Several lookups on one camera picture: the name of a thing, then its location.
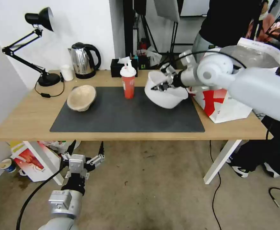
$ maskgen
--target beige bowl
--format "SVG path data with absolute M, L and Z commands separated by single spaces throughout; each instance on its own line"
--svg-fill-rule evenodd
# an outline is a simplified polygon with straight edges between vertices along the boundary
M 93 86 L 83 85 L 71 91 L 68 96 L 67 104 L 74 111 L 86 111 L 95 100 L 96 90 Z

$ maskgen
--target white table leg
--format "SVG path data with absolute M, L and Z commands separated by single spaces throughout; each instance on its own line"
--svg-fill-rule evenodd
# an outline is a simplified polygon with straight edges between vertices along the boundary
M 43 167 L 48 168 L 52 174 L 56 173 L 58 169 L 48 158 L 46 153 L 43 151 L 41 146 L 37 142 L 24 141 L 24 144 L 29 148 L 29 150 L 34 154 L 37 160 L 43 165 Z M 54 180 L 58 185 L 63 184 L 63 176 L 59 173 L 54 177 Z
M 233 151 L 237 148 L 237 146 L 240 144 L 242 140 L 229 140 L 227 141 L 226 145 L 218 155 L 218 157 L 215 159 L 214 163 L 204 176 L 204 182 L 205 184 L 210 184 L 212 179 L 215 177 L 215 175 L 218 173 L 218 171 L 222 168 L 224 163 L 227 161 L 227 159 L 230 157 L 230 155 L 233 153 Z

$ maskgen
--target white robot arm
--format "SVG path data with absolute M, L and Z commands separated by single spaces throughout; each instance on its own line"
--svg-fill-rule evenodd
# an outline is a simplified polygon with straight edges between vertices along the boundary
M 85 194 L 85 180 L 89 178 L 89 172 L 93 171 L 105 159 L 104 144 L 101 143 L 99 153 L 94 158 L 73 154 L 74 141 L 63 154 L 65 165 L 69 166 L 67 173 L 68 182 L 61 190 L 54 190 L 48 200 L 51 205 L 51 213 L 55 218 L 41 226 L 39 230 L 78 230 L 75 219 L 81 211 L 82 197 Z
M 182 59 L 182 63 L 189 62 L 187 57 Z M 163 67 L 166 68 L 161 68 L 161 71 L 168 80 L 153 87 L 153 90 L 194 86 L 203 86 L 206 90 L 224 88 L 237 101 L 280 121 L 280 76 L 270 69 L 242 68 L 232 74 L 232 60 L 222 54 L 207 55 L 199 64 L 192 63 L 178 74 L 171 66 Z

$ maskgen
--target desk mat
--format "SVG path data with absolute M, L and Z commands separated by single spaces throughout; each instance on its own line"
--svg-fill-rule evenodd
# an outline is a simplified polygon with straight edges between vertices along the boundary
M 135 87 L 125 99 L 123 87 L 96 87 L 97 96 L 87 111 L 71 110 L 64 103 L 51 132 L 204 132 L 189 97 L 173 109 L 150 101 L 144 87 Z

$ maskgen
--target red plastic cup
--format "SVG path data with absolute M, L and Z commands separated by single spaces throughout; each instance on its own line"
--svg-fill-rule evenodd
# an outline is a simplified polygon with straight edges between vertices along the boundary
M 132 99 L 135 91 L 135 76 L 124 77 L 122 76 L 124 96 L 126 99 Z
M 128 61 L 127 66 L 123 66 L 120 74 L 123 81 L 124 96 L 126 99 L 132 99 L 135 91 L 135 75 L 136 70 L 131 65 L 131 60 Z

